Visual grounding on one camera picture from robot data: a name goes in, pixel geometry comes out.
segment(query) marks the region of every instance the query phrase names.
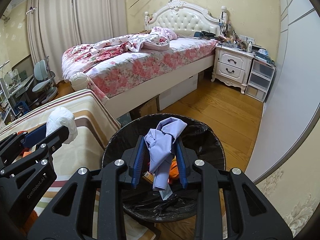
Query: crumpled blanket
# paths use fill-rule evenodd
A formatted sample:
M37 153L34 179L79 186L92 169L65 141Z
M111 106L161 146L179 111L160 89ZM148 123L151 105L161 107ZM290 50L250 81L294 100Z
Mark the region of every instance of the crumpled blanket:
M142 48L152 50L167 50L170 40L177 39L177 35L170 29L155 27L150 34L129 34L99 41L96 44L82 44L74 46L64 52L62 56L62 72L67 80L68 68L76 68L78 72L86 73L97 63L113 58L127 51L139 52Z
M159 122L156 129L150 129L144 137L150 152L149 172L155 174L153 190L166 190L173 158L171 146L186 126L182 120L169 117Z

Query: trash can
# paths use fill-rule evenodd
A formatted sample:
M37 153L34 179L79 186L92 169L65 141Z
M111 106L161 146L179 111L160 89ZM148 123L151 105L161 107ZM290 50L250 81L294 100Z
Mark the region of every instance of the trash can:
M123 152L134 148L140 135L146 135L150 128L156 128L161 120L169 117L181 119L187 124L180 137L185 148L196 152L217 169L225 170L226 160L222 144L212 129L205 123L176 114L152 114L136 119L122 127L110 139L102 158L105 167ZM173 195L163 201L152 185L141 179L135 190L123 190L124 211L137 219L152 223L168 223L190 218L197 211L197 190L184 190L180 181L171 185Z

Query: floral bedsheet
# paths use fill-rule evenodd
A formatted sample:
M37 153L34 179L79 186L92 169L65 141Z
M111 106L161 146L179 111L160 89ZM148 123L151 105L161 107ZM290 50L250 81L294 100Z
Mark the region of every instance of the floral bedsheet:
M70 81L77 72L85 72L90 80L88 88L105 101L106 97L111 98L211 54L217 43L216 40L178 38L171 40L170 48L164 51L141 49L139 52L115 52L114 57L90 64L89 67L67 65L63 60L62 70L66 81ZM121 44L117 48L124 49L124 46Z

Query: nightstand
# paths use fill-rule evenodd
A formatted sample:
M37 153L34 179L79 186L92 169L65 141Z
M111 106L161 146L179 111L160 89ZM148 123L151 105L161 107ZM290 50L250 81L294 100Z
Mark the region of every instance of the nightstand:
M211 82L217 78L228 86L240 87L244 94L253 57L253 53L218 45Z

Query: white tufted headboard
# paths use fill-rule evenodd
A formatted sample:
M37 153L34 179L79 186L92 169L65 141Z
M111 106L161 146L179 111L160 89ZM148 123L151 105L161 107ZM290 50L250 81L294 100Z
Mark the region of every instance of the white tufted headboard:
M172 30L207 31L217 36L222 34L219 19L211 17L207 9L180 0L172 0L152 17L147 22L147 30L159 26Z

